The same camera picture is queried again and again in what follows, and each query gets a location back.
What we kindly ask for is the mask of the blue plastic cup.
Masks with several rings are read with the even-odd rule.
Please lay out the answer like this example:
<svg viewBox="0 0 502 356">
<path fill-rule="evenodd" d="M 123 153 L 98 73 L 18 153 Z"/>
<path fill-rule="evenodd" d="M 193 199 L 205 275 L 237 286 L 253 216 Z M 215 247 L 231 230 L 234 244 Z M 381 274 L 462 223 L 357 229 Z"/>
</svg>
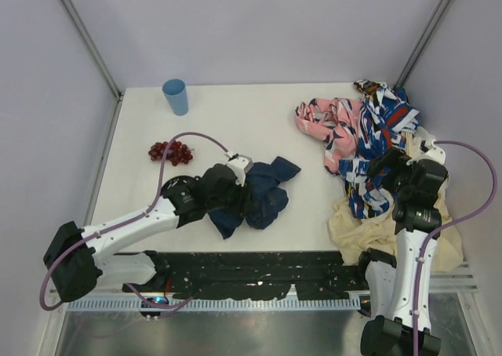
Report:
<svg viewBox="0 0 502 356">
<path fill-rule="evenodd" d="M 184 116 L 188 113 L 187 90 L 184 81 L 177 78 L 170 79 L 163 84 L 162 92 L 175 115 Z"/>
</svg>

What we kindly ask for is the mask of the aluminium frame post right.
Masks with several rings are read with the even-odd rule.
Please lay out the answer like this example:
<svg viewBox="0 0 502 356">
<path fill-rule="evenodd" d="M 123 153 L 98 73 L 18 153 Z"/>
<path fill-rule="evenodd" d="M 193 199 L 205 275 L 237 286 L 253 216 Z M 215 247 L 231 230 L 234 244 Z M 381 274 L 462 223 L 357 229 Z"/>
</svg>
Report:
<svg viewBox="0 0 502 356">
<path fill-rule="evenodd" d="M 431 43 L 436 31 L 439 29 L 442 21 L 446 17 L 449 9 L 456 0 L 439 0 L 438 4 L 434 7 L 433 12 L 428 19 L 425 28 L 420 33 L 420 37 L 417 43 L 413 47 L 413 50 L 407 59 L 404 68 L 401 70 L 394 87 L 402 88 L 406 86 L 409 81 L 413 71 L 415 70 L 420 58 L 423 56 L 425 50 Z"/>
</svg>

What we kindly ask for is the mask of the navy blue cloth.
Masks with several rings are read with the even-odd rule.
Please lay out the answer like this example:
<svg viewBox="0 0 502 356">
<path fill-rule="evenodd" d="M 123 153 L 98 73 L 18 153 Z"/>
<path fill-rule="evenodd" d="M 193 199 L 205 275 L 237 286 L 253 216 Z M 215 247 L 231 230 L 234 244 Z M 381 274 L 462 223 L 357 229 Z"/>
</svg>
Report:
<svg viewBox="0 0 502 356">
<path fill-rule="evenodd" d="M 252 186 L 252 207 L 244 217 L 230 214 L 224 210 L 212 211 L 209 218 L 222 239 L 230 238 L 245 221 L 256 230 L 269 227 L 279 213 L 288 205 L 287 191 L 280 188 L 301 172 L 301 167 L 278 156 L 270 164 L 255 162 L 246 175 L 246 182 Z"/>
</svg>

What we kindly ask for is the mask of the cream cloth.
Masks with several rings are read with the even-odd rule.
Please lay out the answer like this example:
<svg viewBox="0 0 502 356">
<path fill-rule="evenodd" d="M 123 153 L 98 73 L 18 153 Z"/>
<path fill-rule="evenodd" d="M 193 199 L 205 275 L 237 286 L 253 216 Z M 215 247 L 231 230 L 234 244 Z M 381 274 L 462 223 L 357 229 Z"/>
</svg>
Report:
<svg viewBox="0 0 502 356">
<path fill-rule="evenodd" d="M 392 219 L 394 207 L 395 201 L 391 200 L 385 213 L 359 219 L 353 216 L 348 198 L 333 204 L 334 214 L 328 220 L 329 237 L 345 264 L 355 265 L 361 253 L 369 249 L 397 255 L 395 221 Z M 452 227 L 438 240 L 432 270 L 448 272 L 458 267 L 463 260 L 462 238 L 459 231 Z"/>
</svg>

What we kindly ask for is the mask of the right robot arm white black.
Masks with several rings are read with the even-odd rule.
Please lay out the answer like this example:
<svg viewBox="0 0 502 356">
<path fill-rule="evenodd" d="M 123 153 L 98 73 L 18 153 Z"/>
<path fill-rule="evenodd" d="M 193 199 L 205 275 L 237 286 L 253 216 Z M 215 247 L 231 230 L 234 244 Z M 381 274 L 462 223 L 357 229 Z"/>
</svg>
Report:
<svg viewBox="0 0 502 356">
<path fill-rule="evenodd" d="M 429 288 L 442 225 L 435 203 L 447 181 L 446 155 L 428 147 L 411 158 L 393 147 L 369 163 L 368 176 L 381 178 L 395 197 L 397 254 L 368 249 L 359 258 L 370 291 L 370 320 L 362 330 L 363 355 L 437 355 L 441 340 L 431 333 Z"/>
</svg>

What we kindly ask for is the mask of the red grape bunch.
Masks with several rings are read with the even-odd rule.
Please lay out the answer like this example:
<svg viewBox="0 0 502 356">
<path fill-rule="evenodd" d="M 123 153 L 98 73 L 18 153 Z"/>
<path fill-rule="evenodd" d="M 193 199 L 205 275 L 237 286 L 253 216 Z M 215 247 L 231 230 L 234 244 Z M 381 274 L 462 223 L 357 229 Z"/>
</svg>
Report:
<svg viewBox="0 0 502 356">
<path fill-rule="evenodd" d="M 171 144 L 167 141 L 157 142 L 150 147 L 148 155 L 153 162 L 160 162 L 165 151 L 166 159 L 170 161 L 173 166 L 188 164 L 193 160 L 192 149 L 180 141 L 174 141 Z"/>
</svg>

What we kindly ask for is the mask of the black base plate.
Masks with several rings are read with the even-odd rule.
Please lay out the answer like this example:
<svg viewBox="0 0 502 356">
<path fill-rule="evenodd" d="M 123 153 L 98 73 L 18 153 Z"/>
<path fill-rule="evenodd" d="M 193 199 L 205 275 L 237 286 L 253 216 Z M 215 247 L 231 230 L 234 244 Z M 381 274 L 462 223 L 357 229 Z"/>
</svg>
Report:
<svg viewBox="0 0 502 356">
<path fill-rule="evenodd" d="M 156 275 L 134 284 L 141 293 L 175 299 L 282 300 L 291 288 L 300 300 L 344 299 L 366 291 L 361 269 L 326 252 L 149 252 Z"/>
</svg>

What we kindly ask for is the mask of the aluminium frame post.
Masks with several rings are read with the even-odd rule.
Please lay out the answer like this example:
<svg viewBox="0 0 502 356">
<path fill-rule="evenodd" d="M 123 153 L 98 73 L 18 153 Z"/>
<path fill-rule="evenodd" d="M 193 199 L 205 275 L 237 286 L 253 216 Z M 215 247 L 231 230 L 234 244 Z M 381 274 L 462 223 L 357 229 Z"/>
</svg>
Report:
<svg viewBox="0 0 502 356">
<path fill-rule="evenodd" d="M 420 37 L 417 43 L 413 47 L 413 50 L 407 59 L 404 68 L 401 70 L 394 87 L 402 88 L 406 86 L 409 81 L 413 71 L 415 70 L 420 58 L 423 56 L 425 50 L 431 43 L 436 31 L 439 29 L 442 21 L 446 17 L 449 9 L 456 0 L 439 0 L 438 4 L 434 7 L 433 12 L 428 19 L 425 28 L 420 33 Z"/>
<path fill-rule="evenodd" d="M 110 89 L 113 97 L 120 100 L 122 92 L 114 80 L 110 70 L 108 69 L 100 51 L 93 41 L 91 34 L 86 27 L 84 20 L 80 16 L 73 0 L 58 0 L 64 12 L 67 14 L 71 24 L 73 25 L 78 37 L 81 39 L 85 49 L 87 50 L 92 61 L 96 65 L 102 79 L 105 81 L 107 87 Z"/>
</svg>

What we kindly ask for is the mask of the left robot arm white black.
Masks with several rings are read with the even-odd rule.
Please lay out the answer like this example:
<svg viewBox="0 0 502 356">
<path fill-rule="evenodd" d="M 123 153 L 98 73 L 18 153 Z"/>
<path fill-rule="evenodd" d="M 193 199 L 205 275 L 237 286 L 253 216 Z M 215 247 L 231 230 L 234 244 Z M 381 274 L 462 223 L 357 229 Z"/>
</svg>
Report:
<svg viewBox="0 0 502 356">
<path fill-rule="evenodd" d="M 61 225 L 43 257 L 44 280 L 54 284 L 63 303 L 81 299 L 98 286 L 148 283 L 158 273 L 153 256 L 125 255 L 123 249 L 199 221 L 214 210 L 245 214 L 251 204 L 246 181 L 250 167 L 241 158 L 216 164 L 202 176 L 175 177 L 145 209 L 100 225 Z"/>
</svg>

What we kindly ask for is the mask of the pink patterned cloth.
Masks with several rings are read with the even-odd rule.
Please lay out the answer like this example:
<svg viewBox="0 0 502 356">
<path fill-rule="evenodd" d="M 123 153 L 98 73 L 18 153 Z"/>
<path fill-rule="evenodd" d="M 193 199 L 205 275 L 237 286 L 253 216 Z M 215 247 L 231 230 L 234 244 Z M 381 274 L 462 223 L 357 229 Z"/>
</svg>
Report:
<svg viewBox="0 0 502 356">
<path fill-rule="evenodd" d="M 314 98 L 294 111 L 296 127 L 325 146 L 324 167 L 338 175 L 340 161 L 355 156 L 362 102 L 348 98 Z"/>
</svg>

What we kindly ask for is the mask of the aluminium frame post left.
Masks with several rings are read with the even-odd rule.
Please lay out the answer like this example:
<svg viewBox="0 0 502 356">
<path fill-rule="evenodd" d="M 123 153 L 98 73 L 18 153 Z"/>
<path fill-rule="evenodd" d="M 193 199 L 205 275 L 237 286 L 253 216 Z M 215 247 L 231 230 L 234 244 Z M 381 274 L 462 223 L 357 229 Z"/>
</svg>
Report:
<svg viewBox="0 0 502 356">
<path fill-rule="evenodd" d="M 96 65 L 102 79 L 105 81 L 107 87 L 110 89 L 113 97 L 120 100 L 122 92 L 114 80 L 110 70 L 108 69 L 100 51 L 93 41 L 91 34 L 86 27 L 84 20 L 80 16 L 73 0 L 58 0 L 64 12 L 67 14 L 71 24 L 73 25 L 78 37 L 81 39 L 85 49 L 87 50 L 92 61 Z"/>
</svg>

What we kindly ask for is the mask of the blue white red patterned cloth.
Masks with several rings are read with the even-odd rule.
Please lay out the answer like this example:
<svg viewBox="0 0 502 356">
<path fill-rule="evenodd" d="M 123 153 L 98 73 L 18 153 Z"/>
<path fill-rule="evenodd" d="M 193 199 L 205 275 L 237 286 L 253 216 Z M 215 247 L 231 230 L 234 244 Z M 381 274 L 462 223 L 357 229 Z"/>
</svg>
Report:
<svg viewBox="0 0 502 356">
<path fill-rule="evenodd" d="M 339 174 L 352 215 L 368 219 L 387 212 L 393 203 L 393 195 L 382 188 L 384 174 L 371 178 L 369 163 L 392 147 L 405 148 L 406 134 L 417 131 L 419 111 L 409 103 L 402 87 L 367 79 L 354 82 L 354 86 L 362 94 L 355 156 L 340 161 Z"/>
</svg>

